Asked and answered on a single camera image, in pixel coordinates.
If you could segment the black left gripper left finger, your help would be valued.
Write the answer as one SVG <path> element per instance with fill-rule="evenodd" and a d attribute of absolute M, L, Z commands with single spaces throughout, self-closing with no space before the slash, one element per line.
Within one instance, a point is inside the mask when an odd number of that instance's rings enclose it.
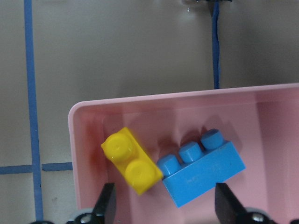
<path fill-rule="evenodd" d="M 114 183 L 106 183 L 93 208 L 96 224 L 113 224 L 116 214 L 116 187 Z"/>

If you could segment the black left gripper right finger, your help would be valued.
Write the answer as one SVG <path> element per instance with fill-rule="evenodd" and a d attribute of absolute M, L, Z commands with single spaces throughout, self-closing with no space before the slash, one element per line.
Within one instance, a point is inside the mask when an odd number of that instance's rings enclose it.
<path fill-rule="evenodd" d="M 215 214 L 221 224 L 240 224 L 247 213 L 226 183 L 216 183 Z"/>

